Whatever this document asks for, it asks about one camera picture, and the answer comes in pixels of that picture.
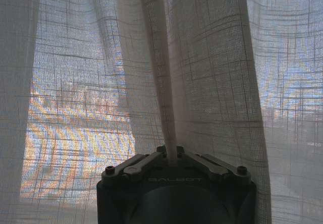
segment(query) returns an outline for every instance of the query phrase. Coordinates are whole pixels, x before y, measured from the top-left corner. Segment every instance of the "curtain fold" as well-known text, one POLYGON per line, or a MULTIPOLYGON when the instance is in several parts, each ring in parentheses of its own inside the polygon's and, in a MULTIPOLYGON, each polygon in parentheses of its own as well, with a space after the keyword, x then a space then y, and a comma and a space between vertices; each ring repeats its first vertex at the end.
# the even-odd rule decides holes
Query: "curtain fold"
POLYGON ((322 223, 322 0, 248 0, 273 223, 322 223))
POLYGON ((0 0, 0 221, 97 223, 105 166, 177 144, 322 222, 321 2, 0 0))

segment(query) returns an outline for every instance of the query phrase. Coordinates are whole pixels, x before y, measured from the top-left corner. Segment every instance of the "screw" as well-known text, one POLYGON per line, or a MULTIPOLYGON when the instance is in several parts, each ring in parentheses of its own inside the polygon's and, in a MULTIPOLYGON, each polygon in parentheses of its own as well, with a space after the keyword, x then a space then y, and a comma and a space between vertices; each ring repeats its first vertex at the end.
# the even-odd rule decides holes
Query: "screw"
POLYGON ((114 174, 114 173, 115 173, 115 167, 113 167, 113 166, 108 166, 108 167, 106 167, 106 168, 105 168, 105 173, 106 173, 107 175, 112 175, 112 174, 114 174))
POLYGON ((238 166, 237 167, 237 172, 240 175, 246 175, 248 172, 248 169, 245 166, 238 166))

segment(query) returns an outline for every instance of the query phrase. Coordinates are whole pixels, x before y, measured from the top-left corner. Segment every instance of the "white linen curtain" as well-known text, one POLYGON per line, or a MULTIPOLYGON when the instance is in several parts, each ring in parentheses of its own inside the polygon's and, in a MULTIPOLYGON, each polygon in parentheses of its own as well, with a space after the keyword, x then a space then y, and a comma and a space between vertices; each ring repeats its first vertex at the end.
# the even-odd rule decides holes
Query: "white linen curtain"
POLYGON ((104 167, 163 144, 247 166, 256 223, 323 221, 322 0, 0 0, 0 15, 1 222, 97 223, 104 167))

